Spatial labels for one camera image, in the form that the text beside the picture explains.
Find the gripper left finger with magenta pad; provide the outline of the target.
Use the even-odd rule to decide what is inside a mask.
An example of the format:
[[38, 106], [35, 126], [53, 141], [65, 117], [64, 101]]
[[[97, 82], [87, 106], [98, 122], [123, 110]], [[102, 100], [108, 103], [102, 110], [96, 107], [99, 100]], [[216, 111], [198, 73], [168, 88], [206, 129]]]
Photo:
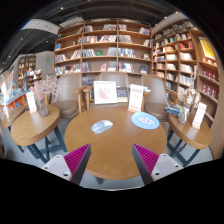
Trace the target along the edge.
[[79, 185], [90, 155], [91, 145], [86, 144], [65, 156], [54, 156], [42, 169]]

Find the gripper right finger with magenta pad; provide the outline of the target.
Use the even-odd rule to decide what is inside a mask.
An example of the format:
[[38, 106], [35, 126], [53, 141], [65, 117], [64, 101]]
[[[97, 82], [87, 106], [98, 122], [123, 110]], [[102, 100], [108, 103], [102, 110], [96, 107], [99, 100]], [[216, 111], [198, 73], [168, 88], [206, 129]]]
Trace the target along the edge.
[[132, 145], [132, 155], [145, 185], [182, 169], [168, 154], [156, 154], [138, 144]]

